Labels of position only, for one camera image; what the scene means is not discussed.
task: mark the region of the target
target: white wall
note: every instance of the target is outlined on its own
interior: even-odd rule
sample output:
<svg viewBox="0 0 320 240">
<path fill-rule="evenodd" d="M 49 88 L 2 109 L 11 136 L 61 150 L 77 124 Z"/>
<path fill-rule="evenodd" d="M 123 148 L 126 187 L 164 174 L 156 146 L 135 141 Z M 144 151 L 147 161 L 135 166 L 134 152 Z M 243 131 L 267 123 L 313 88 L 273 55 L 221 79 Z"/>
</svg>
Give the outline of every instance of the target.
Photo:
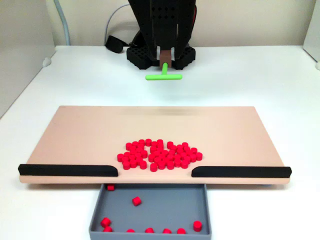
<svg viewBox="0 0 320 240">
<path fill-rule="evenodd" d="M 56 45 L 63 27 L 53 0 L 46 0 Z M 197 0 L 192 46 L 302 45 L 316 0 Z M 106 22 L 127 0 L 60 0 L 72 45 L 103 45 Z M 109 33 L 130 42 L 138 24 L 130 7 L 118 11 Z"/>
</svg>

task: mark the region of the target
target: white cable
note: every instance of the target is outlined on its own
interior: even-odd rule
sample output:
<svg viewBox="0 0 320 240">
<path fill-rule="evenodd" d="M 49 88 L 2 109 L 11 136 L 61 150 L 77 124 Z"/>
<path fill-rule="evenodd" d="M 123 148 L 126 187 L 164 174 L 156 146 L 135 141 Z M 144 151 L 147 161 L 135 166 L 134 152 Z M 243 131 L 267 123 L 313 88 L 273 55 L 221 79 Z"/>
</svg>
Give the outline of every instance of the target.
<svg viewBox="0 0 320 240">
<path fill-rule="evenodd" d="M 114 10 L 114 12 L 113 12 L 113 13 L 111 14 L 111 16 L 109 17 L 109 20 L 108 20 L 108 22 L 107 22 L 107 24 L 106 24 L 105 32 L 104 32 L 104 45 L 106 45 L 106 43 L 107 43 L 107 32 L 108 32 L 108 26 L 109 26 L 109 23 L 110 23 L 111 18 L 114 16 L 114 14 L 115 14 L 119 9 L 122 9 L 123 7 L 126 7 L 126 6 L 130 6 L 130 4 L 129 4 L 129 3 L 128 3 L 128 4 L 124 4 L 124 5 L 120 6 L 120 7 L 118 7 L 116 10 Z"/>
<path fill-rule="evenodd" d="M 65 44 L 68 45 L 68 46 L 70 46 L 70 45 L 71 45 L 71 44 L 70 44 L 70 35 L 69 35 L 69 28 L 68 28 L 68 24 L 67 24 L 66 17 L 65 17 L 65 15 L 64 15 L 64 12 L 62 11 L 62 8 L 61 8 L 61 5 L 60 5 L 59 0 L 53 0 L 53 1 L 54 1 L 56 10 L 57 10 L 58 13 L 59 13 L 59 16 L 60 16 L 62 25 L 63 25 L 64 37 L 65 37 Z"/>
</svg>

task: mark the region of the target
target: red cylinder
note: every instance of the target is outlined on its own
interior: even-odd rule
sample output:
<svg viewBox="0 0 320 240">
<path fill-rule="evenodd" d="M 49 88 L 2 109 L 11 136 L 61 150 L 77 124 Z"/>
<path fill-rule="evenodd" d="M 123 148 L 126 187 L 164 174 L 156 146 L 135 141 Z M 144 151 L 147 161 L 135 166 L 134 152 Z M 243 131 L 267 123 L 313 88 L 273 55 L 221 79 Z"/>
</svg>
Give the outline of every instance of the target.
<svg viewBox="0 0 320 240">
<path fill-rule="evenodd" d="M 174 161 L 168 161 L 168 162 L 166 163 L 166 167 L 167 167 L 169 170 L 174 169 L 174 168 L 175 168 L 175 163 L 174 163 Z"/>
<path fill-rule="evenodd" d="M 138 143 L 139 143 L 139 144 L 142 144 L 143 146 L 145 146 L 145 144 L 146 144 L 146 142 L 145 142 L 144 139 L 140 139 L 140 140 L 138 141 Z"/>
<path fill-rule="evenodd" d="M 202 156 L 202 153 L 201 153 L 201 152 L 197 152 L 197 153 L 196 153 L 196 160 L 197 160 L 197 161 L 201 161 L 201 160 L 202 160 L 202 157 L 203 157 L 203 156 Z"/>
<path fill-rule="evenodd" d="M 148 227 L 144 232 L 147 234 L 154 234 L 155 233 L 155 231 L 152 227 Z"/>
<path fill-rule="evenodd" d="M 188 168 L 188 165 L 189 165 L 189 163 L 188 163 L 188 161 L 187 161 L 187 160 L 183 160 L 183 161 L 181 161 L 181 168 L 183 168 L 183 169 L 187 169 L 187 168 Z"/>
<path fill-rule="evenodd" d="M 130 162 L 129 161 L 123 161 L 122 165 L 123 165 L 123 169 L 124 170 L 129 170 L 130 169 Z"/>
<path fill-rule="evenodd" d="M 146 161 L 140 161 L 140 168 L 141 169 L 146 169 L 147 168 L 147 162 Z"/>
<path fill-rule="evenodd" d="M 118 160 L 118 162 L 122 162 L 122 158 L 124 157 L 124 155 L 123 154 L 118 154 L 117 156 L 116 156 L 116 159 Z"/>
<path fill-rule="evenodd" d="M 165 169 L 165 167 L 166 167 L 165 161 L 159 161 L 159 162 L 158 162 L 158 168 L 159 168 L 160 170 Z"/>
<path fill-rule="evenodd" d="M 140 205 L 140 204 L 141 204 L 141 199 L 140 199 L 140 197 L 136 196 L 134 199 L 132 199 L 132 203 L 133 203 L 133 205 L 135 205 L 135 206 Z"/>
<path fill-rule="evenodd" d="M 145 145 L 147 147 L 150 147 L 151 146 L 151 142 L 152 142 L 152 140 L 150 138 L 148 138 L 148 139 L 145 140 Z"/>
<path fill-rule="evenodd" d="M 200 232 L 202 229 L 202 223 L 200 221 L 195 221 L 193 223 L 193 230 L 196 232 Z"/>
<path fill-rule="evenodd" d="M 153 163 L 155 161 L 155 155 L 154 154 L 149 154 L 149 162 Z"/>
<path fill-rule="evenodd" d="M 192 147 L 190 150 L 193 154 L 196 154 L 198 152 L 198 149 L 196 149 L 195 147 Z"/>
<path fill-rule="evenodd" d="M 134 168 L 136 168 L 137 167 L 137 161 L 136 160 L 130 160 L 130 167 L 132 168 L 132 169 L 134 169 Z"/>
<path fill-rule="evenodd" d="M 169 228 L 163 229 L 163 234 L 172 234 L 171 230 Z"/>
<path fill-rule="evenodd" d="M 143 150 L 143 151 L 141 152 L 141 156 L 142 156 L 142 158 L 146 159 L 146 158 L 148 157 L 148 151 Z"/>
<path fill-rule="evenodd" d="M 127 142 L 127 143 L 125 144 L 125 149 L 126 149 L 127 151 L 129 151 L 131 146 L 132 146 L 131 142 Z"/>
<path fill-rule="evenodd" d="M 179 228 L 177 231 L 176 231 L 177 234 L 186 234 L 186 230 L 184 230 L 183 228 Z"/>
<path fill-rule="evenodd" d="M 178 158 L 174 159 L 174 166 L 176 168 L 179 168 L 181 166 L 181 160 Z"/>
<path fill-rule="evenodd" d="M 172 142 L 172 141 L 168 141 L 167 143 L 166 143 L 166 148 L 167 149 L 171 149 L 171 146 L 173 145 L 174 143 Z"/>
<path fill-rule="evenodd" d="M 156 164 L 155 162 L 151 163 L 150 164 L 150 171 L 151 172 L 156 172 L 157 170 L 158 170 L 158 164 Z"/>
<path fill-rule="evenodd" d="M 194 163 L 197 160 L 197 156 L 195 154 L 190 155 L 190 160 L 192 163 Z"/>
</svg>

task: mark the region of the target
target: white surface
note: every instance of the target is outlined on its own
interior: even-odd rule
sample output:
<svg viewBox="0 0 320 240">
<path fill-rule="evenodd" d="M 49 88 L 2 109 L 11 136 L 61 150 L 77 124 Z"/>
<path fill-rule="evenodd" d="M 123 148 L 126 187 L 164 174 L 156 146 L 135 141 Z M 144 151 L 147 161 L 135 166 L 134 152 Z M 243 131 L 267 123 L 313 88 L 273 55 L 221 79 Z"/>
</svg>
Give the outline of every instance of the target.
<svg viewBox="0 0 320 240">
<path fill-rule="evenodd" d="M 0 120 L 0 239 L 90 239 L 99 185 L 19 182 L 60 105 L 255 106 L 291 181 L 209 186 L 212 239 L 318 238 L 320 72 L 302 47 L 197 48 L 180 81 L 146 81 L 155 67 L 138 70 L 105 47 L 56 50 Z"/>
<path fill-rule="evenodd" d="M 197 0 L 198 13 L 190 45 L 302 45 L 315 0 Z M 72 45 L 104 46 L 111 13 L 128 0 L 60 0 Z M 56 45 L 65 45 L 64 30 L 53 0 L 46 0 Z M 139 27 L 130 7 L 112 18 L 109 33 L 129 43 Z"/>
<path fill-rule="evenodd" d="M 0 118 L 54 52 L 44 0 L 0 1 Z"/>
<path fill-rule="evenodd" d="M 320 0 L 314 6 L 312 19 L 305 36 L 303 48 L 318 62 L 320 62 Z"/>
</svg>

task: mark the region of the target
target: pile of red blocks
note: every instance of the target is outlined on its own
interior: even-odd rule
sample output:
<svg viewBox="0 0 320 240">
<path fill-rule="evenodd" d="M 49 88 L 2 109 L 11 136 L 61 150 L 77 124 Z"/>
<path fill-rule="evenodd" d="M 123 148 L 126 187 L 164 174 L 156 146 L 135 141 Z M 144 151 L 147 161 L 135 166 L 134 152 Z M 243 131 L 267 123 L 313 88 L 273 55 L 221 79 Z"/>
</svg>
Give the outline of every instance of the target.
<svg viewBox="0 0 320 240">
<path fill-rule="evenodd" d="M 128 142 L 125 144 L 125 153 L 117 155 L 118 162 L 122 162 L 123 169 L 129 170 L 139 166 L 141 169 L 147 169 L 147 161 L 150 162 L 149 169 L 151 172 L 156 172 L 158 169 L 165 168 L 172 170 L 174 168 L 188 168 L 190 163 L 201 161 L 203 155 L 198 152 L 195 147 L 190 147 L 187 142 L 174 145 L 172 141 L 168 141 L 164 146 L 164 141 L 158 139 L 140 139 L 139 141 Z"/>
</svg>

